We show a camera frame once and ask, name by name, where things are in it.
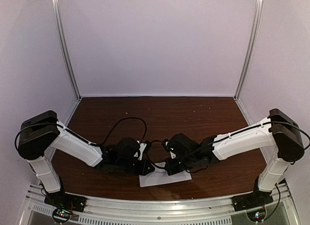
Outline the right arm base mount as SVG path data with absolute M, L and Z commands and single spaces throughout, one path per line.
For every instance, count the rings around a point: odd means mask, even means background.
M 264 193 L 248 193 L 232 197 L 234 211 L 248 210 L 272 203 L 273 197 Z

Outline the white envelope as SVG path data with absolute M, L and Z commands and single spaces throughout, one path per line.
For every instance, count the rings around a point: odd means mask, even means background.
M 145 176 L 139 176 L 139 185 L 143 187 L 151 187 L 157 185 L 171 184 L 176 182 L 191 180 L 192 176 L 186 171 L 182 171 L 175 175 L 169 176 L 168 173 L 163 169 L 155 168 L 152 173 Z

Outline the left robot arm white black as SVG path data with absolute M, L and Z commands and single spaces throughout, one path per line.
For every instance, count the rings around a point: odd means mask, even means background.
M 122 138 L 115 145 L 93 143 L 66 127 L 54 111 L 46 111 L 21 124 L 14 145 L 19 155 L 35 171 L 51 200 L 64 208 L 69 195 L 63 192 L 61 178 L 56 174 L 46 150 L 54 148 L 75 157 L 88 166 L 108 173 L 146 176 L 155 168 L 143 158 L 147 144 L 133 138 Z

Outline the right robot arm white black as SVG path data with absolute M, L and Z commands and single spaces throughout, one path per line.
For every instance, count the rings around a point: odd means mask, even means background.
M 165 159 L 164 169 L 172 176 L 194 167 L 208 167 L 229 157 L 271 147 L 274 154 L 264 171 L 258 176 L 254 192 L 248 196 L 252 206 L 259 206 L 271 192 L 276 182 L 290 164 L 305 154 L 298 124 L 279 109 L 272 109 L 269 116 L 246 128 L 207 137 L 198 143 L 183 133 L 174 135 L 165 144 L 171 157 Z

